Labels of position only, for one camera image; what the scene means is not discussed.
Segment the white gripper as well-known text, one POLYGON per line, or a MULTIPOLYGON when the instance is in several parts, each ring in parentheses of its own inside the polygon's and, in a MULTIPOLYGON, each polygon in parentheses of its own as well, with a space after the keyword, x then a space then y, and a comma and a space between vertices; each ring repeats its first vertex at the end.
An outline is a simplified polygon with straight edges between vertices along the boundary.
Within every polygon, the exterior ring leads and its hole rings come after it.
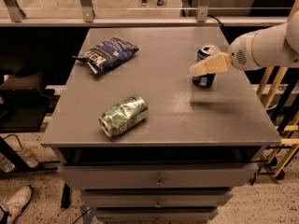
POLYGON ((256 36, 255 32, 243 34, 236 38, 229 46, 228 53, 219 52, 216 55, 208 56, 206 59, 192 65, 189 70, 194 77, 207 74, 218 74, 226 72, 232 65, 241 71, 261 69, 253 58, 252 43, 256 36))

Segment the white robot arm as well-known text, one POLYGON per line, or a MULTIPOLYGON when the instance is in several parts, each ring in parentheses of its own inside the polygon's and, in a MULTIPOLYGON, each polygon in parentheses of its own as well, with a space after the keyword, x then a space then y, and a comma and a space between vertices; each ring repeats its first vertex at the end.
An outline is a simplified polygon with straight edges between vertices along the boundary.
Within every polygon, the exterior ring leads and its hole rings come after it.
POLYGON ((208 56, 190 67, 194 77, 265 67, 299 67, 299 11, 283 24, 246 33, 236 38, 227 52, 208 56))

